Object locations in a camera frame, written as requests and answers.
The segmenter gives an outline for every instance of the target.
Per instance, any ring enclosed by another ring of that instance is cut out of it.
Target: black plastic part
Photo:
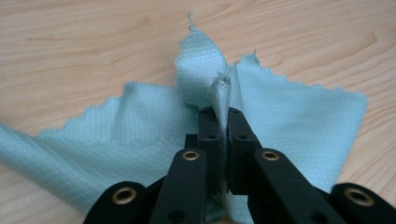
[[[231,108],[228,112],[227,184],[233,194],[248,195],[249,166],[253,152],[262,147],[251,131],[244,114]]]
[[[206,154],[198,148],[182,149],[172,161],[149,223],[205,223],[206,196]]]
[[[256,223],[267,218],[273,223],[345,223],[283,153],[260,148],[254,160],[256,176],[248,195],[253,203],[248,205]],[[266,205],[271,216],[260,217],[254,204]]]
[[[396,223],[394,207],[369,189],[356,184],[334,186],[330,202],[348,223]]]
[[[136,195],[126,204],[116,204],[112,198],[119,189],[134,189]],[[93,205],[84,224],[131,224],[140,222],[140,213],[145,201],[147,191],[145,187],[134,182],[120,182],[107,189]]]
[[[201,109],[198,113],[197,146],[207,156],[207,191],[209,195],[221,193],[221,150],[219,124],[212,107]]]

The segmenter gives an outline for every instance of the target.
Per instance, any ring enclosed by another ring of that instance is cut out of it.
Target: metal ring
[[[374,204],[374,199],[360,189],[347,188],[344,190],[344,193],[350,201],[361,206],[368,207]]]
[[[124,187],[121,189],[118,189],[116,192],[113,193],[113,203],[116,204],[126,204],[134,200],[136,197],[136,190],[130,187]]]
[[[264,151],[262,153],[262,157],[268,161],[277,161],[279,160],[279,155],[272,151]]]
[[[183,153],[182,157],[184,160],[187,161],[195,161],[199,158],[199,154],[196,151],[186,151],[185,153]]]

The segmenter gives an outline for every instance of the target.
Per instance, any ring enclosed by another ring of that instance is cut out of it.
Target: wood grain
[[[173,85],[189,11],[229,63],[257,50],[291,80],[364,92],[367,112],[339,181],[396,206],[394,1],[1,1],[0,122],[37,134],[120,95],[128,80]],[[83,219],[0,166],[1,223]]]

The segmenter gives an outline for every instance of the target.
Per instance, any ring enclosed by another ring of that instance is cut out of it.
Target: light blue cloth
[[[264,147],[283,151],[313,185],[330,189],[358,133],[363,94],[288,82],[260,67],[255,54],[228,65],[193,24],[180,47],[178,90],[131,82],[120,98],[36,137],[0,125],[0,162],[87,213],[117,182],[147,186],[165,175],[185,134],[197,133],[197,107],[212,105],[224,128],[232,106]],[[224,202],[235,222],[251,223],[246,198]],[[209,210],[219,213],[214,203]]]

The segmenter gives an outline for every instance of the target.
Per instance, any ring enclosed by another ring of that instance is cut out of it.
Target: screw hole
[[[118,189],[113,193],[113,203],[126,204],[134,200],[136,197],[136,190],[130,187]]]
[[[318,224],[325,224],[325,223],[328,223],[327,218],[326,218],[323,214],[321,214],[320,212],[314,212],[314,213],[311,215],[311,220],[312,220],[313,222],[315,222],[315,223],[318,223]]]
[[[168,220],[172,223],[179,223],[184,219],[184,212],[180,210],[172,211],[168,214]]]
[[[271,151],[264,151],[262,153],[262,157],[268,161],[277,161],[279,160],[279,156],[275,152]]]
[[[374,204],[373,198],[360,189],[347,188],[344,193],[350,201],[361,206],[372,206]]]
[[[182,155],[183,159],[186,161],[195,161],[199,158],[198,152],[195,151],[187,151]]]

